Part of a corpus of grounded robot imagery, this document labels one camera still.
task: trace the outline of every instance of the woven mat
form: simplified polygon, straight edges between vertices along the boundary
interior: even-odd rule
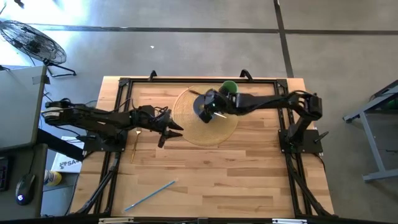
[[[217,90],[219,87],[217,85],[195,85],[189,89],[205,93],[211,88]],[[183,138],[198,146],[212,146],[227,140],[238,125],[238,117],[224,114],[227,118],[215,116],[206,124],[193,111],[193,102],[197,97],[187,89],[178,96],[174,103],[172,117],[184,129],[181,132]]]

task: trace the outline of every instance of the wooden table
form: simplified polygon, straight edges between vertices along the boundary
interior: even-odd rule
[[[99,109],[113,110],[119,79],[104,77]],[[303,79],[287,81],[289,91],[305,90]],[[172,108],[178,95],[192,85],[198,83],[135,83],[132,98],[135,107]],[[270,84],[239,84],[239,90],[253,95],[274,94]],[[162,149],[157,147],[159,134],[143,130],[133,163],[136,132],[130,131],[126,151],[121,156],[112,216],[293,217],[285,157],[280,153],[277,137],[279,128],[277,110],[256,110],[240,117],[235,132],[219,145],[202,147],[183,138],[172,138]],[[83,206],[97,188],[103,157],[103,152],[96,152],[83,161],[72,212]],[[333,213],[322,163],[311,154],[303,154],[302,159],[309,189]],[[178,179],[176,184],[124,212],[129,205],[175,179]],[[304,211],[301,191],[298,195]]]

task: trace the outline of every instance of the gray floor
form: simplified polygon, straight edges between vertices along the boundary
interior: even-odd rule
[[[36,6],[34,0],[24,2],[22,10],[9,1],[1,18],[78,26],[278,27],[271,0],[47,0],[44,8]],[[280,0],[280,6],[286,29],[398,29],[398,1]],[[246,68],[254,77],[287,76],[279,34],[45,33],[66,50],[65,66],[78,72],[77,77],[51,79],[46,90],[55,100],[95,100],[103,76],[148,75],[151,70],[161,76],[237,76]],[[307,90],[323,98],[324,115],[317,127],[330,132],[323,147],[335,213],[346,218],[396,222],[398,178],[371,184],[362,181],[362,174],[377,171],[376,163],[360,121],[345,124],[341,117],[397,79],[397,36],[287,35],[287,44],[294,76],[304,78]],[[0,47],[5,52],[0,55],[0,64],[32,65],[7,43],[0,42]],[[57,136],[70,135],[44,127]],[[47,167],[53,157],[50,152]],[[398,161],[396,154],[385,158],[391,166]],[[73,184],[74,178],[67,177],[64,185]],[[70,194],[70,187],[45,192],[42,213],[63,215]],[[48,201],[56,197],[63,205],[50,207]]]

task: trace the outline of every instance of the black mouse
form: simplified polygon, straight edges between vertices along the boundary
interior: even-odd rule
[[[32,201],[35,177],[34,174],[25,174],[19,179],[15,191],[15,198],[18,205],[27,205]]]

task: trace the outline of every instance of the blue stick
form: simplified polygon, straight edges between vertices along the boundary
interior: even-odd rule
[[[130,206],[128,206],[126,209],[124,209],[124,211],[128,211],[129,209],[132,209],[133,207],[135,207],[136,205],[140,204],[141,202],[147,200],[148,198],[154,196],[155,194],[159,193],[160,191],[162,191],[163,189],[167,188],[168,186],[172,185],[175,183],[175,180],[171,181],[170,183],[166,184],[165,186],[161,187],[159,190],[156,190],[154,193],[144,197],[143,199],[139,200],[137,203],[132,204]]]

